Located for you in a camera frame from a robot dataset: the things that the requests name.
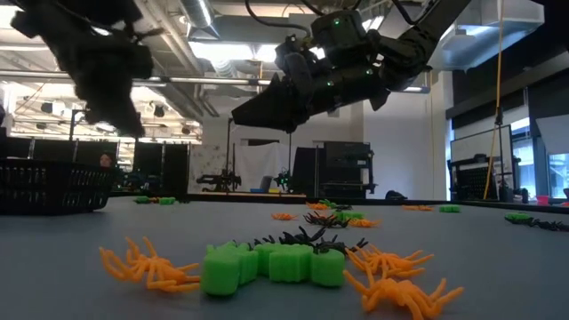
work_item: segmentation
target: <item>wire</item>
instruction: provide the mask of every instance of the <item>wire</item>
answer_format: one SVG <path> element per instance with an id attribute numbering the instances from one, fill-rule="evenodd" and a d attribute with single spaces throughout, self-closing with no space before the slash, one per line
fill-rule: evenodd
<path id="1" fill-rule="evenodd" d="M 425 18 L 427 14 L 429 14 L 431 9 L 435 6 L 434 4 L 438 3 L 440 0 L 430 0 L 429 4 L 427 4 L 427 9 L 425 9 L 425 12 L 417 20 L 411 19 L 411 16 L 409 16 L 409 13 L 403 7 L 403 5 L 399 0 L 391 0 L 391 1 L 393 2 L 393 5 L 397 8 L 397 10 L 401 13 L 401 16 L 403 17 L 405 22 L 407 22 L 411 26 L 414 26 L 417 23 L 419 23 L 419 21 L 421 21 L 423 18 Z"/>
<path id="2" fill-rule="evenodd" d="M 323 16 L 324 13 L 321 12 L 320 10 L 318 10 L 318 8 L 316 8 L 314 5 L 312 5 L 309 0 L 301 0 L 301 2 L 307 6 L 307 8 L 309 8 L 313 13 L 315 13 L 316 15 L 319 16 Z"/>
<path id="3" fill-rule="evenodd" d="M 290 7 L 291 5 L 296 6 L 297 8 L 299 8 L 300 11 L 302 11 L 303 14 L 306 14 L 306 13 L 304 12 L 304 9 L 302 9 L 301 6 L 299 6 L 299 5 L 297 5 L 297 4 L 287 4 L 287 5 L 284 7 L 283 12 L 281 12 L 281 17 L 284 17 L 284 16 L 285 16 L 286 9 L 288 9 L 288 7 Z"/>
<path id="4" fill-rule="evenodd" d="M 505 1 L 501 2 L 501 13 L 500 13 L 500 37 L 499 37 L 499 45 L 500 50 L 498 51 L 498 75 L 497 75 L 497 83 L 496 83 L 496 117 L 500 114 L 500 97 L 501 97 L 501 56 L 503 51 L 503 37 L 504 37 L 504 3 Z M 490 187 L 490 177 L 493 168 L 493 156 L 494 156 L 494 142 L 496 140 L 496 129 L 498 125 L 494 125 L 494 129 L 492 131 L 492 149 L 490 150 L 490 159 L 488 160 L 488 172 L 486 173 L 486 186 L 484 189 L 484 200 L 488 197 L 488 189 Z"/>
<path id="5" fill-rule="evenodd" d="M 357 7 L 362 3 L 362 0 L 357 0 L 356 3 L 354 4 L 354 6 L 352 7 L 352 10 L 357 9 Z"/>
<path id="6" fill-rule="evenodd" d="M 268 21 L 265 21 L 265 20 L 259 18 L 255 14 L 255 12 L 252 11 L 251 4 L 249 3 L 249 1 L 250 0 L 245 0 L 245 8 L 247 9 L 247 12 L 249 12 L 249 15 L 251 15 L 251 18 L 255 19 L 260 24 L 265 25 L 267 27 L 276 27 L 276 28 L 297 28 L 297 29 L 304 31 L 306 33 L 306 36 L 310 36 L 310 30 L 304 26 L 293 24 L 293 23 L 268 22 Z"/>

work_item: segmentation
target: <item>orange plastic spider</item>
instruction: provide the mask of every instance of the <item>orange plastic spider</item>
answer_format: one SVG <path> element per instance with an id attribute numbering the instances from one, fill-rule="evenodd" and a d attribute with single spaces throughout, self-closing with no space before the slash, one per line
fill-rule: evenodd
<path id="1" fill-rule="evenodd" d="M 369 221 L 367 219 L 352 219 L 349 221 L 351 227 L 357 228 L 372 228 L 381 223 L 381 220 Z"/>
<path id="2" fill-rule="evenodd" d="M 373 311 L 381 299 L 390 299 L 400 307 L 407 306 L 413 315 L 413 320 L 424 320 L 424 317 L 433 319 L 440 315 L 443 307 L 462 294 L 464 288 L 460 287 L 440 297 L 445 290 L 446 280 L 442 279 L 437 289 L 427 295 L 421 288 L 409 280 L 396 282 L 393 279 L 382 278 L 375 281 L 369 266 L 365 267 L 369 281 L 369 288 L 357 281 L 347 270 L 343 271 L 348 281 L 362 293 L 362 306 L 366 312 Z"/>
<path id="3" fill-rule="evenodd" d="M 430 254 L 418 260 L 413 260 L 422 253 L 421 250 L 408 257 L 401 258 L 394 253 L 381 252 L 373 244 L 369 244 L 369 247 L 372 248 L 373 252 L 369 252 L 356 247 L 357 252 L 360 252 L 362 254 L 363 259 L 360 259 L 360 257 L 358 257 L 357 254 L 351 250 L 346 250 L 346 253 L 349 256 L 349 259 L 357 268 L 365 271 L 365 269 L 369 267 L 369 269 L 372 271 L 372 274 L 374 275 L 376 275 L 378 271 L 381 270 L 382 278 L 387 278 L 388 276 L 417 276 L 425 271 L 425 268 L 415 269 L 414 267 L 427 260 L 432 259 L 435 256 L 434 254 Z"/>
<path id="4" fill-rule="evenodd" d="M 140 249 L 131 239 L 126 237 L 130 249 L 126 251 L 127 267 L 111 250 L 99 248 L 103 267 L 110 275 L 121 281 L 139 282 L 148 271 L 146 286 L 148 289 L 159 289 L 165 292 L 189 292 L 199 288 L 199 276 L 187 276 L 186 271 L 199 267 L 194 263 L 185 267 L 175 268 L 165 258 L 158 257 L 152 243 L 144 236 L 142 238 L 148 247 L 150 257 L 140 254 Z"/>
<path id="5" fill-rule="evenodd" d="M 273 217 L 274 220 L 295 220 L 296 217 L 298 217 L 298 215 L 293 216 L 289 213 L 275 213 L 270 216 Z"/>
<path id="6" fill-rule="evenodd" d="M 433 207 L 429 207 L 428 205 L 404 205 L 403 209 L 409 211 L 429 211 L 429 212 L 435 210 Z"/>
<path id="7" fill-rule="evenodd" d="M 306 203 L 306 206 L 312 210 L 328 210 L 328 206 L 326 204 L 311 204 Z"/>

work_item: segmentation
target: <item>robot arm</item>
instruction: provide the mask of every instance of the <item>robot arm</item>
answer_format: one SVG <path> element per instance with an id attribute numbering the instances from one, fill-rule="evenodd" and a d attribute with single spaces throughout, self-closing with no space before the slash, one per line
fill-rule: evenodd
<path id="1" fill-rule="evenodd" d="M 379 109 L 390 92 L 405 89 L 427 69 L 439 39 L 469 3 L 432 2 L 398 39 L 375 29 L 366 33 L 355 10 L 317 18 L 309 40 L 324 49 L 326 58 L 318 60 L 309 53 L 307 39 L 287 37 L 276 48 L 276 64 L 285 76 L 274 76 L 264 92 L 234 109 L 236 124 L 293 132 L 313 115 L 360 100 L 370 100 L 373 109 Z M 378 55 L 384 59 L 378 61 Z"/>
<path id="2" fill-rule="evenodd" d="M 153 62 L 150 49 L 139 44 L 148 34 L 137 34 L 132 26 L 142 18 L 136 4 L 132 0 L 11 1 L 23 10 L 12 26 L 29 38 L 42 37 L 60 69 L 75 82 L 77 97 L 87 102 L 87 122 L 106 121 L 124 135 L 144 135 L 130 93 L 132 79 L 149 78 Z M 109 27 L 119 21 L 124 21 L 124 30 Z M 93 27 L 106 29 L 109 35 Z"/>

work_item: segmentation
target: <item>green plastic toy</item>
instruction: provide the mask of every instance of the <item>green plastic toy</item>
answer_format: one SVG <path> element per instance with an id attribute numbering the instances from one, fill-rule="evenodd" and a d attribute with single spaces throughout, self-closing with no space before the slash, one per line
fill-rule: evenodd
<path id="1" fill-rule="evenodd" d="M 461 207 L 459 205 L 455 205 L 455 204 L 441 205 L 438 208 L 438 210 L 440 212 L 446 212 L 446 213 L 460 213 Z"/>
<path id="2" fill-rule="evenodd" d="M 335 212 L 334 215 L 339 220 L 342 220 L 342 221 L 345 221 L 348 219 L 353 219 L 353 220 L 363 219 L 365 217 L 365 214 L 363 212 L 353 212 L 353 211 Z"/>
<path id="3" fill-rule="evenodd" d="M 134 199 L 134 202 L 137 204 L 149 204 L 150 198 L 147 196 L 137 196 L 136 199 Z"/>
<path id="4" fill-rule="evenodd" d="M 160 205 L 172 205 L 176 203 L 175 197 L 164 197 L 159 200 Z"/>
<path id="5" fill-rule="evenodd" d="M 339 287 L 344 284 L 342 271 L 346 265 L 346 257 L 343 253 L 337 250 L 312 253 L 310 260 L 310 279 L 314 284 L 326 287 Z"/>
<path id="6" fill-rule="evenodd" d="M 320 202 L 320 204 L 326 204 L 328 206 L 328 208 L 330 208 L 330 209 L 336 209 L 337 204 L 331 202 L 328 199 L 320 200 L 319 202 Z"/>
<path id="7" fill-rule="evenodd" d="M 529 214 L 526 214 L 526 213 L 512 212 L 512 213 L 506 214 L 506 216 L 504 218 L 506 218 L 506 220 L 521 221 L 521 220 L 528 220 L 528 219 L 532 218 L 532 216 L 530 216 Z"/>
<path id="8" fill-rule="evenodd" d="M 229 242 L 207 245 L 206 252 L 200 287 L 211 295 L 232 295 L 257 275 L 277 283 L 310 280 L 326 287 L 344 284 L 346 259 L 336 250 L 315 254 L 312 247 L 301 244 L 259 244 L 250 250 L 249 244 Z"/>

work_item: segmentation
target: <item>black plastic basket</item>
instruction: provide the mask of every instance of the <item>black plastic basket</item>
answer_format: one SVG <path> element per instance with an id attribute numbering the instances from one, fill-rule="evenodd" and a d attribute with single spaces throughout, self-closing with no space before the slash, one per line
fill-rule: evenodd
<path id="1" fill-rule="evenodd" d="M 116 171 L 87 164 L 0 159 L 0 214 L 57 215 L 107 205 Z"/>

